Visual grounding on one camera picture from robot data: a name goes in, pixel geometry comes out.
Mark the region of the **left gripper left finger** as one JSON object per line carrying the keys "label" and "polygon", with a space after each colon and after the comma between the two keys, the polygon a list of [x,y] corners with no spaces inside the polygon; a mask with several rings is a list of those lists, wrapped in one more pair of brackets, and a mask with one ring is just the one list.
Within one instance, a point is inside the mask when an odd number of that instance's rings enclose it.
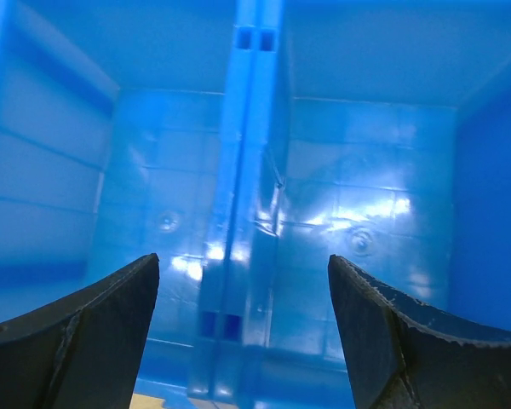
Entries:
{"label": "left gripper left finger", "polygon": [[127,408],[159,284],[149,254],[0,323],[0,408]]}

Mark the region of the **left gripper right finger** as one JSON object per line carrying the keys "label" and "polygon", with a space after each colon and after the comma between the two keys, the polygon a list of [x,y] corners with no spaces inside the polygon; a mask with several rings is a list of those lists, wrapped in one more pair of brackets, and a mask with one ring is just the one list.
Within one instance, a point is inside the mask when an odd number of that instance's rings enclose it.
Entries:
{"label": "left gripper right finger", "polygon": [[511,408],[511,331],[435,308],[342,256],[328,276],[357,408]]}

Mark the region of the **blue three-compartment plastic bin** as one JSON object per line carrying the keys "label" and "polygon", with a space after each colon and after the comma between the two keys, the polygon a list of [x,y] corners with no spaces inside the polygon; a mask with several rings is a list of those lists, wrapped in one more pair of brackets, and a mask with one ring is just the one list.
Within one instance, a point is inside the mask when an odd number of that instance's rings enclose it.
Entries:
{"label": "blue three-compartment plastic bin", "polygon": [[0,322],[148,253],[170,408],[352,407],[332,254],[511,331],[511,1],[0,1]]}

